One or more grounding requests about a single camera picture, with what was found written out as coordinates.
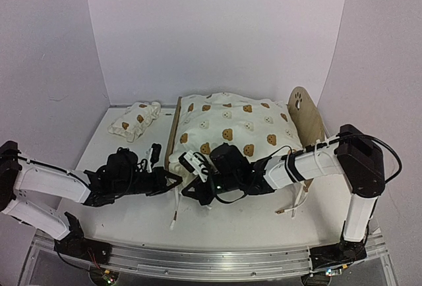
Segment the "large bear print cushion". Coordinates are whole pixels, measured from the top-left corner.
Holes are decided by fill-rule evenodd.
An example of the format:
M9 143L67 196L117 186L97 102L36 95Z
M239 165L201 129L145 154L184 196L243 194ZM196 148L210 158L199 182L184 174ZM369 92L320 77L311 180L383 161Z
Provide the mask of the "large bear print cushion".
M273 193L266 164L303 147L286 104L226 92L181 98L173 129L166 163L183 180L175 191L202 206L234 190Z

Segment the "wooden pet bed frame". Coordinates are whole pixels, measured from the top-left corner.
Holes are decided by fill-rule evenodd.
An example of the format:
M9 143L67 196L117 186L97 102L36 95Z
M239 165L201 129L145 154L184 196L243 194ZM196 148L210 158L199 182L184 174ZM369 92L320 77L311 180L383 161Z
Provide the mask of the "wooden pet bed frame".
M302 87L294 88L287 103L227 92L191 95L178 101L165 167L186 185L193 175L178 158L189 150L208 156L226 142L255 162L272 152L299 150L317 140L324 140L322 118Z

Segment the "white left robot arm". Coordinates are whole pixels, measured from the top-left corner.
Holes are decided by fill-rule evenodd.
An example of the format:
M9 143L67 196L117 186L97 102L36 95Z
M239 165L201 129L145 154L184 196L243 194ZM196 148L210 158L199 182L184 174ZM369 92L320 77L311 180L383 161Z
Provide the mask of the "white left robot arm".
M1 145L1 213L29 224L55 241L55 250L75 258L105 256L110 244L88 239L79 220L31 201L39 192L99 208L129 195L155 196L180 185L182 178L156 166L161 146L153 144L144 159L118 148L96 171L64 169L24 157L15 141Z

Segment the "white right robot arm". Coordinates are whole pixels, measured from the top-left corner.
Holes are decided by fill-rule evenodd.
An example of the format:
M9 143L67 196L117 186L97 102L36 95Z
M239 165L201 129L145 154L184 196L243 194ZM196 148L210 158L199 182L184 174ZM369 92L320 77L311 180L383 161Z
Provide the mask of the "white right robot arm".
M256 162L249 162L234 146L224 143L208 157L185 152L179 163L196 177L182 195L208 205L221 203L221 193L240 190L244 196L270 194L292 184L327 175L341 175L351 199L340 239L335 244L310 249L314 270L339 268L366 258L369 222L386 185L402 172L402 161L387 143L343 125L336 136L295 151L284 146Z

